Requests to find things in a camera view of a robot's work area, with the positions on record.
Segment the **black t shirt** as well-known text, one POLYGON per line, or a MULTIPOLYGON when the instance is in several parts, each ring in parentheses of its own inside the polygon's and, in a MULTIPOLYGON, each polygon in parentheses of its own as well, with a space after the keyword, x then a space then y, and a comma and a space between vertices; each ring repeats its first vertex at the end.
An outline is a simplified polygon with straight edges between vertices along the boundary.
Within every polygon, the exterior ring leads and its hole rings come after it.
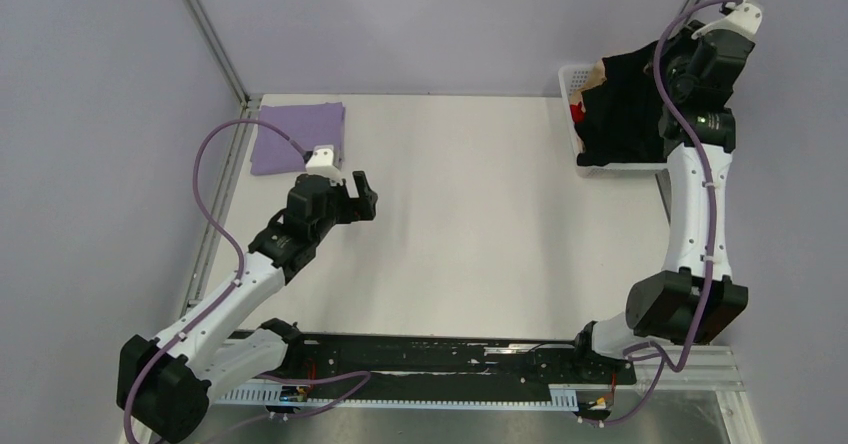
POLYGON ((583 93, 586 118, 576 128, 585 151, 577 164, 664 161, 658 131, 662 102, 648 75, 655 47, 652 42, 636 51, 601 58, 606 81, 583 93))

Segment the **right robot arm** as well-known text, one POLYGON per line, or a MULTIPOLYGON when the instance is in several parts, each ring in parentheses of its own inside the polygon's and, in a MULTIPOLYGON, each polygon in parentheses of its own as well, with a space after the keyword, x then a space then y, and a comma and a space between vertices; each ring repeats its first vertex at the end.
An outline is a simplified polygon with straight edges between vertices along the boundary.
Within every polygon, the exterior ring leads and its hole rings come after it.
POLYGON ((664 342, 709 344, 747 307, 724 231, 725 190, 736 148, 728 108, 753 41, 692 21, 671 37, 599 61, 568 98, 580 166, 626 157, 663 162, 670 176, 670 234, 661 269, 630 289, 625 309, 578 334, 571 367, 596 381, 627 360, 658 358, 664 342))

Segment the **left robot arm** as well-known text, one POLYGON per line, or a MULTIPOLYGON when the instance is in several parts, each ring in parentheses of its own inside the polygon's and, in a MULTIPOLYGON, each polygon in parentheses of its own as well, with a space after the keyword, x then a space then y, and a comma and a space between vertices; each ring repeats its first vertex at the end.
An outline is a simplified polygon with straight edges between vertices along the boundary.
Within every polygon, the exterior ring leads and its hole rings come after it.
POLYGON ((124 344, 117 404, 128 442, 135 442, 132 425, 140 422, 162 440, 178 443, 232 389, 272 369, 283 377, 304 369, 306 350, 288 337, 287 328, 261 328, 240 344, 224 343, 316 257, 334 226, 375 219, 378 195, 365 172, 353 172, 352 179, 355 195, 345 181, 298 176, 285 207, 237 252, 228 282, 155 337, 135 335, 124 344))

